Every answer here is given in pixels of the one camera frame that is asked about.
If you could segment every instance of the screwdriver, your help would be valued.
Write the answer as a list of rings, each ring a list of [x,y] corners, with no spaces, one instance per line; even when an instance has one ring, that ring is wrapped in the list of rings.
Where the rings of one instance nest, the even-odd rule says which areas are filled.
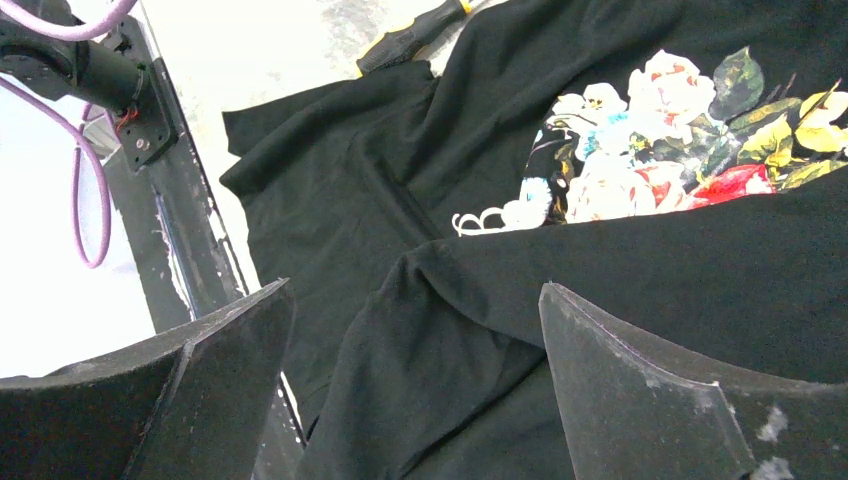
[[[471,13],[471,0],[446,0],[445,3],[423,13],[412,23],[384,33],[366,48],[356,61],[359,74],[400,65],[412,60],[422,48],[439,37],[446,28]]]

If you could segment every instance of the black fabric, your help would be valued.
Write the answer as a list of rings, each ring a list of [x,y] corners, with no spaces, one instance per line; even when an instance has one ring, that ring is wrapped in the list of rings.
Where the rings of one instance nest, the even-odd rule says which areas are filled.
[[[661,48],[712,71],[750,45],[766,78],[804,72],[806,98],[846,75],[846,14],[511,0],[469,23],[442,78],[412,63],[226,114],[243,158],[222,182],[259,278],[291,276],[298,298],[284,371],[314,426],[301,477],[568,478],[537,309],[551,280],[714,358],[844,380],[845,171],[692,212],[428,242],[514,198],[563,89],[626,91]]]

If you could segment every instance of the floral fabric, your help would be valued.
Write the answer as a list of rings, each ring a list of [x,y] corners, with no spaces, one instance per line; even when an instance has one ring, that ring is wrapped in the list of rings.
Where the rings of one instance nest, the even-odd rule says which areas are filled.
[[[837,82],[807,99],[793,83],[763,97],[749,49],[712,77],[660,50],[634,70],[625,101],[608,83],[558,97],[536,135],[519,198],[455,215],[459,235],[653,215],[803,185],[848,165],[848,109]],[[486,228],[499,214],[504,227]]]

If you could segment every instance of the black garment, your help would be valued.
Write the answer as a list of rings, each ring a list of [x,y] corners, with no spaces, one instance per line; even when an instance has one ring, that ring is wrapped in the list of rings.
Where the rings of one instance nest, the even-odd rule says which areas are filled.
[[[260,280],[291,276],[298,299],[284,370],[304,423],[321,414],[303,478],[567,478],[536,306],[550,280],[715,358],[844,379],[844,171],[692,212],[428,243],[392,264],[454,237],[454,214],[515,198],[563,89],[627,91],[661,48],[709,72],[750,45],[765,78],[805,72],[806,98],[846,76],[846,14],[512,0],[469,23],[443,78],[412,63],[227,114],[243,158],[222,182]]]

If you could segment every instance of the screwdriver handle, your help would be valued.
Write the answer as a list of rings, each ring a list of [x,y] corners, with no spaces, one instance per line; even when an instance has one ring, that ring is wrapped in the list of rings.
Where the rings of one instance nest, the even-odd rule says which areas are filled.
[[[359,73],[365,75],[412,60],[447,27],[462,20],[470,12],[471,6],[467,1],[446,0],[433,10],[415,17],[411,24],[384,33],[356,61]]]

